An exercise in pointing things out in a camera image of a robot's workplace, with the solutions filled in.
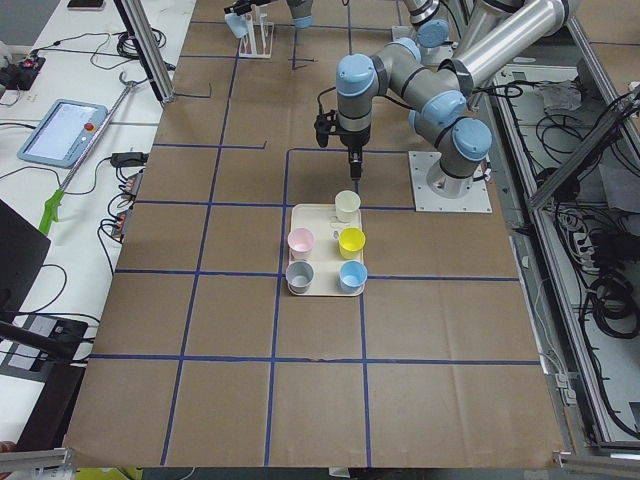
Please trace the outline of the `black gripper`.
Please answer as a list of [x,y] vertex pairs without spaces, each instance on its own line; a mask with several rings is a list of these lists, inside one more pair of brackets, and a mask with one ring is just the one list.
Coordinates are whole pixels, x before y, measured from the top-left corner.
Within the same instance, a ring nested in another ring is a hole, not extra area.
[[350,118],[338,113],[339,137],[348,148],[349,174],[352,181],[362,177],[362,148],[369,142],[371,135],[372,114],[370,112],[357,118]]

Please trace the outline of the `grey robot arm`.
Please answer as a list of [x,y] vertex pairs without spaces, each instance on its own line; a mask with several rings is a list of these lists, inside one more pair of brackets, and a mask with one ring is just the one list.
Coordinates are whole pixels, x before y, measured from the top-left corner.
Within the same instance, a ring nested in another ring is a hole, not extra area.
[[392,91],[411,107],[418,134],[441,153],[428,170],[428,186],[445,198],[464,196],[492,145],[489,128],[466,116],[469,99],[511,59],[562,28],[578,6],[576,1],[477,1],[453,56],[436,70],[422,64],[419,47],[409,38],[371,56],[345,56],[336,70],[333,117],[348,149],[351,178],[362,174],[372,101]]
[[[234,1],[223,9],[225,22],[236,38],[243,38],[249,32],[244,17],[252,13],[254,8],[268,4],[269,0]],[[449,24],[446,20],[437,18],[440,4],[440,1],[404,1],[417,44],[421,47],[439,47],[448,40]],[[287,1],[287,6],[296,28],[305,29],[312,25],[312,1]]]

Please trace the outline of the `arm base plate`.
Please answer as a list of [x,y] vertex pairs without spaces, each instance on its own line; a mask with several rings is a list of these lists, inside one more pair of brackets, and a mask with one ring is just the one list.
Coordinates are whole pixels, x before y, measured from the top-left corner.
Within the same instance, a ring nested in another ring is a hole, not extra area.
[[[393,40],[397,40],[402,37],[410,37],[413,32],[414,32],[414,29],[412,26],[395,25],[391,27],[391,37]],[[443,44],[441,44],[441,47],[449,46],[449,47],[455,48],[457,45],[458,43],[456,41],[447,39]]]
[[465,179],[448,176],[439,152],[409,151],[409,173],[417,212],[491,214],[487,182],[479,163]]

